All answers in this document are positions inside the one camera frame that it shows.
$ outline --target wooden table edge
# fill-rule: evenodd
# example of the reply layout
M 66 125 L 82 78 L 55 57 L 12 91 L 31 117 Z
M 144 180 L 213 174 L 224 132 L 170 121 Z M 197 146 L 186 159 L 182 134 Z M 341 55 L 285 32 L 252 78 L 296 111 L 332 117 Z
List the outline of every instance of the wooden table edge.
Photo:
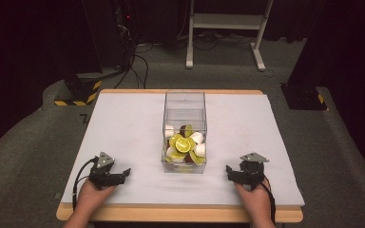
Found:
M 61 202 L 56 216 L 59 220 L 67 220 L 72 212 L 72 203 Z M 171 204 L 108 204 L 102 206 L 90 220 L 226 223 L 251 221 L 241 206 Z M 302 220 L 300 206 L 277 206 L 276 222 L 296 223 Z
M 205 94 L 263 94 L 260 90 L 243 89 L 103 89 L 100 93 L 165 93 L 173 92 L 204 92 Z

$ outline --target black curtain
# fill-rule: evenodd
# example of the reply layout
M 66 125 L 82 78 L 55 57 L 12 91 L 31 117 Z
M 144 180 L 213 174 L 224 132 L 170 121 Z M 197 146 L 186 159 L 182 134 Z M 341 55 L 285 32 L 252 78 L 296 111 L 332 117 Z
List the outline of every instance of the black curtain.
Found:
M 308 38 L 318 19 L 325 0 L 275 0 L 271 9 L 264 39 L 288 42 Z
M 42 42 L 44 20 L 41 1 L 0 1 L 0 138 L 62 79 Z
M 288 85 L 328 87 L 365 159 L 365 1 L 326 2 Z

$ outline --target cable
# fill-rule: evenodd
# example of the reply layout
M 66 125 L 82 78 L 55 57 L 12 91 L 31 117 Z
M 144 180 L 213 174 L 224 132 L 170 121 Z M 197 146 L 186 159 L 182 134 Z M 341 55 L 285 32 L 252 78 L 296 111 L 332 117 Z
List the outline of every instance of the cable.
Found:
M 177 39 L 179 39 L 180 35 L 183 33 L 183 28 L 185 26 L 186 14 L 188 12 L 188 0 L 185 1 L 185 14 L 182 21 L 182 29 L 180 30 L 179 34 L 177 35 Z
M 144 88 L 146 88 L 147 72 L 149 71 L 149 64 L 147 63 L 147 60 L 144 57 L 142 57 L 140 55 L 135 55 L 135 57 L 142 59 L 144 61 L 144 63 L 146 64 L 146 73 L 144 74 L 144 81 L 143 81 Z
M 88 178 L 88 176 L 84 176 L 84 177 L 82 177 L 82 178 L 78 179 L 78 183 L 79 183 L 81 180 L 86 179 L 86 178 Z
M 114 88 L 117 88 L 119 85 L 120 85 L 120 83 L 124 80 L 124 78 L 125 78 L 125 76 L 126 76 L 126 74 L 129 72 L 129 70 L 131 69 L 131 67 L 130 67 L 130 65 L 128 65 L 128 70 L 126 70 L 125 71 L 125 74 L 123 75 L 123 77 L 121 78 L 121 80 L 120 80 L 120 82 L 118 82 L 118 84 L 117 85 L 115 85 L 114 86 Z
M 275 198 L 272 195 L 271 183 L 269 182 L 269 180 L 267 178 L 266 178 L 266 181 L 268 181 L 269 189 L 265 186 L 265 184 L 263 184 L 263 182 L 260 182 L 260 185 L 262 185 L 262 187 L 268 193 L 269 202 L 271 203 L 271 220 L 272 220 L 272 222 L 274 222 L 274 225 L 276 225 L 276 222 L 275 222 L 275 214 L 277 212 L 277 206 L 275 205 Z
M 92 162 L 96 162 L 97 160 L 99 160 L 99 158 L 97 157 L 94 157 L 94 159 L 91 159 L 89 160 L 88 162 L 86 162 L 81 170 L 79 170 L 79 173 L 78 173 L 78 176 L 76 176 L 76 180 L 75 180 L 75 183 L 73 184 L 73 192 L 72 192 L 72 207 L 73 207 L 73 210 L 75 210 L 76 208 L 76 204 L 77 204 L 77 193 L 78 193 L 78 183 L 79 183 L 79 177 L 81 176 L 82 174 L 82 171 L 85 169 L 85 167 L 92 163 Z
M 196 38 L 197 37 L 199 37 L 200 40 L 203 41 L 203 42 L 205 42 L 205 43 L 215 42 L 215 44 L 212 47 L 209 47 L 209 48 L 202 48 L 202 47 L 198 47 L 198 46 L 193 45 L 194 48 L 199 49 L 199 50 L 210 50 L 210 49 L 213 49 L 219 43 L 218 37 L 213 32 L 206 33 L 203 36 L 196 36 Z
M 150 42 L 150 43 L 147 43 L 147 44 L 140 44 L 140 45 L 138 45 L 138 47 L 143 47 L 143 46 L 148 46 L 148 45 L 150 45 L 150 48 L 148 50 L 145 50 L 145 51 L 136 51 L 136 53 L 145 53 L 145 52 L 148 52 L 151 49 L 153 49 L 153 47 L 155 46 L 152 42 Z
M 139 77 L 139 74 L 135 71 L 135 69 L 133 69 L 133 67 L 131 68 L 132 71 L 135 73 L 135 78 L 136 78 L 136 82 L 137 82 L 137 87 L 139 88 L 139 81 L 141 81 L 142 85 L 144 85 L 144 82 L 142 82 L 141 77 Z

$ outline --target gray carpet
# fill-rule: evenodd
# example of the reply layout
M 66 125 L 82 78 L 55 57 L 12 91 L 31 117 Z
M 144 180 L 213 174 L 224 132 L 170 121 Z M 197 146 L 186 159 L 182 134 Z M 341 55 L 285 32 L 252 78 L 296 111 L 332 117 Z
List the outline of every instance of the gray carpet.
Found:
M 207 43 L 196 42 L 196 45 L 209 47 Z M 263 41 L 260 50 L 267 67 L 264 72 L 257 70 L 248 43 L 194 49 L 192 69 L 184 67 L 185 48 L 154 46 L 149 50 L 150 46 L 143 46 L 137 51 L 149 64 L 146 88 L 259 89 L 268 95 L 306 203 L 304 220 L 286 227 L 365 227 L 365 161 L 338 115 L 329 90 L 318 88 L 329 106 L 328 111 L 290 110 L 280 91 L 279 84 L 287 82 L 303 45 L 304 42 L 288 44 L 285 40 Z M 133 68 L 144 76 L 141 59 L 135 60 Z M 120 80 L 121 75 L 105 79 L 101 89 L 112 88 Z M 63 224 L 56 218 L 56 210 L 86 131 L 84 115 L 90 116 L 94 104 L 54 105 L 53 99 L 62 84 L 49 86 L 42 94 L 42 107 L 0 140 L 0 227 L 61 227 Z M 119 85 L 119 88 L 137 87 L 132 72 Z M 165 226 L 159 223 L 113 225 Z M 243 224 L 212 225 L 235 226 L 245 227 Z

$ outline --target black cable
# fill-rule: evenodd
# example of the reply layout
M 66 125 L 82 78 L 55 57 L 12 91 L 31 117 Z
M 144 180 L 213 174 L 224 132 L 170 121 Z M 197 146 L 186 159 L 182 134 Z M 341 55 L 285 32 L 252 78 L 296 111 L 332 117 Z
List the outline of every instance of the black cable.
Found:
M 140 47 L 144 47 L 144 46 L 148 46 L 148 45 L 150 45 L 150 48 L 149 48 L 148 50 L 145 50 L 145 51 L 136 51 L 136 53 L 145 53 L 145 52 L 148 52 L 148 51 L 150 51 L 151 49 L 153 49 L 153 47 L 154 47 L 153 42 L 150 42 L 149 44 L 145 44 L 145 45 L 138 45 L 138 48 L 140 48 Z
M 149 64 L 147 63 L 147 60 L 144 57 L 142 57 L 140 55 L 135 55 L 135 57 L 142 59 L 144 61 L 144 63 L 146 64 L 146 73 L 144 74 L 144 82 L 143 82 L 144 88 L 146 88 L 147 72 L 149 71 Z
M 135 79 L 136 79 L 137 87 L 139 88 L 139 81 L 141 80 L 141 77 L 139 77 L 139 74 L 135 71 L 135 69 L 133 69 L 133 67 L 131 69 L 135 73 Z
M 88 176 L 84 176 L 84 177 L 82 177 L 82 178 L 78 179 L 78 184 L 79 184 L 79 182 L 80 182 L 81 180 L 86 179 L 86 178 L 88 178 Z
M 114 88 L 117 88 L 119 85 L 120 85 L 120 83 L 124 80 L 124 78 L 125 78 L 125 76 L 126 76 L 126 74 L 129 72 L 129 70 L 130 69 L 132 69 L 132 65 L 133 65 L 133 62 L 135 61 L 135 55 L 132 55 L 132 60 L 130 61 L 130 63 L 128 63 L 128 65 L 127 65 L 127 67 L 128 67 L 128 69 L 125 71 L 125 74 L 123 75 L 123 77 L 121 78 L 121 80 L 120 80 L 120 82 L 118 82 L 118 84 L 117 85 L 115 85 L 114 86 Z
M 277 212 L 277 206 L 275 205 L 275 198 L 274 196 L 272 195 L 272 187 L 271 187 L 271 184 L 269 183 L 269 180 L 266 178 L 266 181 L 268 181 L 268 185 L 269 185 L 269 188 L 268 189 L 265 184 L 263 184 L 263 182 L 260 182 L 260 185 L 262 185 L 262 187 L 266 190 L 266 192 L 268 193 L 268 197 L 269 197 L 269 202 L 271 203 L 271 220 L 272 222 L 274 223 L 274 225 L 276 225 L 276 222 L 275 222 L 275 213 Z
M 78 182 L 80 181 L 79 180 L 79 177 L 81 176 L 82 174 L 82 171 L 85 169 L 85 167 L 92 163 L 92 162 L 96 162 L 97 160 L 99 160 L 99 158 L 97 157 L 94 157 L 94 159 L 91 159 L 89 160 L 88 162 L 86 162 L 81 170 L 79 170 L 79 173 L 78 173 L 78 176 L 76 176 L 76 180 L 75 180 L 75 183 L 73 184 L 73 192 L 72 192 L 72 207 L 73 207 L 73 210 L 75 210 L 76 208 L 76 204 L 77 204 L 77 193 L 78 193 Z
M 194 48 L 199 49 L 199 50 L 210 50 L 210 49 L 215 48 L 219 44 L 219 39 L 218 39 L 218 37 L 216 37 L 216 35 L 213 32 L 205 34 L 204 36 L 196 36 L 195 38 L 196 39 L 199 38 L 204 43 L 215 43 L 212 47 L 208 47 L 208 48 L 202 48 L 199 46 L 192 45 Z

